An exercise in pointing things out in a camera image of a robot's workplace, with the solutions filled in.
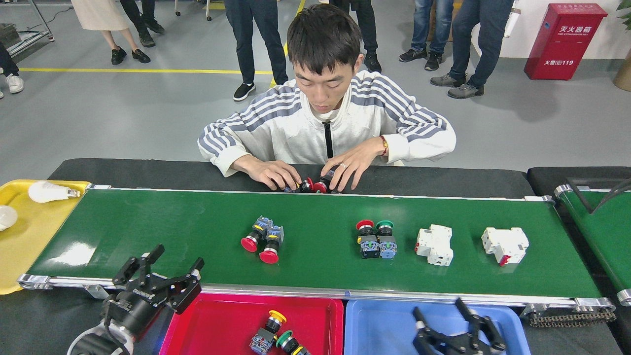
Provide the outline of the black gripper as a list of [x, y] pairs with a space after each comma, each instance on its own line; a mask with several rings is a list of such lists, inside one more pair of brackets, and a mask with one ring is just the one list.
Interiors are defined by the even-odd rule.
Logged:
[[158, 244], [141, 257], [129, 257], [112, 278], [119, 292], [106, 299], [101, 311], [104, 319], [126, 328], [136, 341], [144, 337], [162, 308], [169, 306], [181, 314], [201, 292], [200, 271], [205, 265], [201, 257], [184, 276], [151, 281], [151, 265], [164, 251], [164, 245]]
[[417, 334], [413, 346], [420, 355], [491, 355], [507, 349], [490, 317], [481, 317], [458, 297], [455, 306], [467, 321], [467, 332], [446, 336], [431, 328], [419, 309], [413, 308]]

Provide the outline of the person's right hand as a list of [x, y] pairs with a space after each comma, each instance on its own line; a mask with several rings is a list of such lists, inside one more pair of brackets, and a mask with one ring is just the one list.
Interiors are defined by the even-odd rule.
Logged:
[[281, 160], [264, 162], [253, 156], [243, 157], [241, 170], [272, 190], [296, 189], [302, 178], [293, 166]]

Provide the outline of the person's left hand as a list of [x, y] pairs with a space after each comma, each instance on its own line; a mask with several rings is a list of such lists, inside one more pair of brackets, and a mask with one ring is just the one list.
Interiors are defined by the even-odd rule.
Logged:
[[324, 176], [335, 168], [329, 188], [343, 191], [351, 180], [350, 189], [354, 190], [360, 182], [361, 175], [375, 158], [386, 155], [388, 155], [388, 143], [382, 137], [372, 137], [349, 151], [328, 159], [322, 168], [321, 175]]

